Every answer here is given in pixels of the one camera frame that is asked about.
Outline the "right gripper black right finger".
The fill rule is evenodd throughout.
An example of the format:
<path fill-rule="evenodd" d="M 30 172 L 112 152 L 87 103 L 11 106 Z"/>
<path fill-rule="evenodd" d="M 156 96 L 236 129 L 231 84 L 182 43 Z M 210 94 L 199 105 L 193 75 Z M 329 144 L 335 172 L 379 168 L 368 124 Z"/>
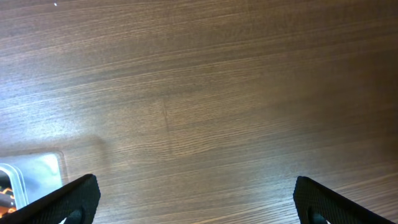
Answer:
<path fill-rule="evenodd" d="M 309 177 L 297 177 L 293 198 L 301 224 L 394 224 Z"/>

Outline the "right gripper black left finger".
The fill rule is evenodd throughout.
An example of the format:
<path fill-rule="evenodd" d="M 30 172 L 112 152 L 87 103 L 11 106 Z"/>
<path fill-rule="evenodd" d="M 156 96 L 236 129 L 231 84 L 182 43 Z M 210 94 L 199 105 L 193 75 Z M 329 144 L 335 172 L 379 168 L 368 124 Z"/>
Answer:
<path fill-rule="evenodd" d="M 92 224 L 100 197 L 96 176 L 86 174 L 1 218 L 1 224 Z"/>

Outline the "orange black pliers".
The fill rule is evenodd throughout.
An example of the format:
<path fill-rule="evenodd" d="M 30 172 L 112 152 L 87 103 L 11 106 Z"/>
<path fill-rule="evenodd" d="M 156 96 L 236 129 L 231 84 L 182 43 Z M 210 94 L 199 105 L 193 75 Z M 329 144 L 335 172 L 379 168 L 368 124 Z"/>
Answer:
<path fill-rule="evenodd" d="M 1 189 L 0 197 L 0 218 L 17 210 L 15 196 L 10 187 Z"/>

